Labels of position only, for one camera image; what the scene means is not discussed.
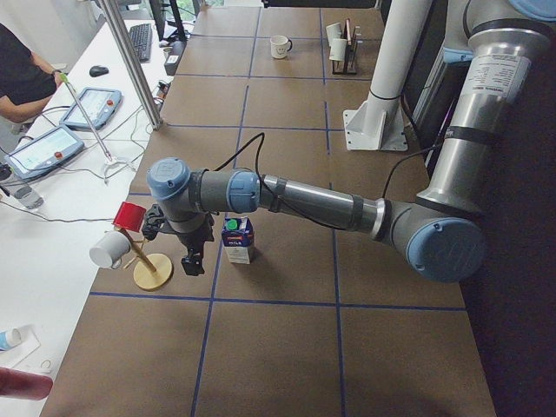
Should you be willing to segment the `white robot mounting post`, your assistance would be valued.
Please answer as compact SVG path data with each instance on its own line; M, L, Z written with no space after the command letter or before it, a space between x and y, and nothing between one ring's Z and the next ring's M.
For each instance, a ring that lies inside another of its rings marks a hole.
M343 111L347 149L406 151L400 97L431 0L391 2L367 100Z

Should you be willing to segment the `white grey mug on stand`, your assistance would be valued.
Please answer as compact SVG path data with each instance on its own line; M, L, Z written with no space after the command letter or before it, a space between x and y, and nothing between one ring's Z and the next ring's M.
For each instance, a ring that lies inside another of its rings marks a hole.
M122 257L131 250L127 237L119 231L110 231L89 250L90 259L99 268L118 268Z

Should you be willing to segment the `teach pendant tablet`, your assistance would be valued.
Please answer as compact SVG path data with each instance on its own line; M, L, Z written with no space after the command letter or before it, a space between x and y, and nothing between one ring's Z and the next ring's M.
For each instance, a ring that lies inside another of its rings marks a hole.
M83 149L81 138L66 126L59 126L12 151L4 160L17 176L30 180L47 175Z
M88 87L78 95L95 129L101 129L115 114L122 100L122 92L116 89ZM82 111L74 103L60 119L62 125L77 131L90 131Z

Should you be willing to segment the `blue milk carton green cap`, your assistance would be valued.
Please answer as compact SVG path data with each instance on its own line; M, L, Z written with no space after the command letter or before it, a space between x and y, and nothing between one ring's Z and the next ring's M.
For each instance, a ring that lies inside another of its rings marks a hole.
M255 232L246 217L226 217L222 227L222 244L232 263L250 264L255 247Z

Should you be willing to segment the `red cup on stand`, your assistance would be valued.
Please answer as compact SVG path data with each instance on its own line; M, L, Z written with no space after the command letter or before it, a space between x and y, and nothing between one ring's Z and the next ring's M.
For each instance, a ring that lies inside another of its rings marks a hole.
M122 202L112 224L118 228L124 228L139 232L142 227L146 208L132 202Z

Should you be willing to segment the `white mug on rack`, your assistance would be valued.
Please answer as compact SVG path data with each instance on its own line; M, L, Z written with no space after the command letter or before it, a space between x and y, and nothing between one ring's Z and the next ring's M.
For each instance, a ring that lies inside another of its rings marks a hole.
M334 38L330 43L328 59L333 62L344 62L348 40L341 37Z
M340 23L332 23L326 27L327 37L329 40L340 38L342 35L342 27Z

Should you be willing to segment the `aluminium frame post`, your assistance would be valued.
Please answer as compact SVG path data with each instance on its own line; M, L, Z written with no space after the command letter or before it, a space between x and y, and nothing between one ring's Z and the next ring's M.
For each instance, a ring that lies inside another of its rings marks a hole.
M131 82L136 90L136 94L138 95L141 105L148 116L150 125L153 130L158 130L162 126L162 117L156 106L155 99L151 94L151 89L147 83L142 66L136 56L129 37L128 29L122 19L117 2L99 0L99 4L116 41L116 45L127 68Z

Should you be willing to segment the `white smiley face mug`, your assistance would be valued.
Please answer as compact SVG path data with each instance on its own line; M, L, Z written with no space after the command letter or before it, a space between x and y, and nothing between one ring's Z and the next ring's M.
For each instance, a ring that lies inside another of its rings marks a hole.
M284 59L293 48L293 42L287 36L275 35L270 37L270 53L274 59Z

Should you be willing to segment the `black box on desk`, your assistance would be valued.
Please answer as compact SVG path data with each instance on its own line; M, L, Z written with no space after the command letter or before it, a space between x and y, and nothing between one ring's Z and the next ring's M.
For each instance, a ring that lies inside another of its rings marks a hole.
M181 56L179 54L167 56L164 69L168 76L173 76L176 73L180 60Z

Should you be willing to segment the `upper white mug on rack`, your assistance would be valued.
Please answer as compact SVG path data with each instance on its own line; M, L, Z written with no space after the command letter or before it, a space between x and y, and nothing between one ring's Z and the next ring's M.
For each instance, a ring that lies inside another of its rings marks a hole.
M329 40L340 38L342 35L342 27L340 23L332 23L326 27L327 37Z

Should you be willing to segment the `dark red bottle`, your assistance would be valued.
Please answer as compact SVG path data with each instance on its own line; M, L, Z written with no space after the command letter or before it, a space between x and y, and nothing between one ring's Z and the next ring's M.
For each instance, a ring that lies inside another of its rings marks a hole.
M44 375L32 374L6 367L1 368L1 392L5 397L23 400L42 400L53 387L53 380Z

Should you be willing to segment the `wooden mug tree stand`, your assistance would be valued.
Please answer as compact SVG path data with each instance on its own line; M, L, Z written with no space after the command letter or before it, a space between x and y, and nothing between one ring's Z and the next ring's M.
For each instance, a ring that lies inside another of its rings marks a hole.
M137 287L145 291L154 291L162 287L172 277L174 266L168 256L165 254L145 254L143 247L147 243L146 238L135 240L125 228L115 227L115 231L127 238L131 251L134 253L134 256L122 268L134 267L133 278Z

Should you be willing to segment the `far teach pendant tablet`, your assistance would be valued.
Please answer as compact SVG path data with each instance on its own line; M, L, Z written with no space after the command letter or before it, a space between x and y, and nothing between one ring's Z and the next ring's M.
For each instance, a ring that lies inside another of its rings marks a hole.
M101 129L115 114L122 100L122 92L116 89L88 87L78 95L95 129ZM60 119L62 125L77 131L90 131L82 111L74 103Z

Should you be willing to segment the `white blue tube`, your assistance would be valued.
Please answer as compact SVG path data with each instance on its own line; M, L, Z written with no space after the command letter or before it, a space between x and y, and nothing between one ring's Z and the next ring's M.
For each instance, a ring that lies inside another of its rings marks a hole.
M0 351L6 352L22 343L22 335L18 328L11 328L0 333Z

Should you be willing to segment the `black computer mouse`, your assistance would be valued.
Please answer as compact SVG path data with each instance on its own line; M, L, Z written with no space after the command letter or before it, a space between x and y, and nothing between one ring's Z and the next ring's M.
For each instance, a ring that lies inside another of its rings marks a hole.
M89 69L89 75L91 77L104 76L107 75L108 73L109 73L109 69L101 65L94 65Z

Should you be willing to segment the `near teach pendant tablet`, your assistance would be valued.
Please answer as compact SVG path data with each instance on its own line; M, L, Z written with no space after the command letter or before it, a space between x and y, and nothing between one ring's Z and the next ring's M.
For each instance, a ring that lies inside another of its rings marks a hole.
M66 126L59 126L12 151L4 160L17 176L30 180L47 175L83 149L81 138Z

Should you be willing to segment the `metal reacher grabber stick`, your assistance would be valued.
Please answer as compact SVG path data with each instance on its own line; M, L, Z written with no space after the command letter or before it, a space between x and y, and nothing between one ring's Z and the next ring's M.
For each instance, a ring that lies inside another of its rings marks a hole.
M74 103L82 111L83 117L85 118L87 124L90 127L90 132L95 137L98 146L100 147L101 151L104 154L104 163L103 163L103 168L102 168L104 182L108 183L109 171L111 169L114 169L118 165L129 167L132 171L135 171L136 167L134 166L133 162L129 158L115 156L109 151L109 149L107 148L107 146L105 145L103 139L101 138L101 136L99 134L99 129L95 129L95 127L93 125L93 122L89 119L89 116L88 116L85 108L80 103L79 98L78 98L78 95L80 93L76 92L75 87L72 85L72 83L70 82L67 75L61 74L60 78L63 81L63 85L67 88L67 90L69 91L69 93L73 97Z

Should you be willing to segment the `black computer keyboard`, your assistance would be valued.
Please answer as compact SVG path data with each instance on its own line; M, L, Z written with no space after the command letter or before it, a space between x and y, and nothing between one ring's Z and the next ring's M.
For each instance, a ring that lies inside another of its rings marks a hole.
M152 28L149 23L141 23L129 28L129 38L140 63L151 58Z

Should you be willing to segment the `person in black shirt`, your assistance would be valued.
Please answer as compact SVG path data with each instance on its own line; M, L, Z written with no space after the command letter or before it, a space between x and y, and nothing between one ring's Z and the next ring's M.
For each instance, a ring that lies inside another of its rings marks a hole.
M1 25L1 117L23 123L38 116L63 83L61 74Z

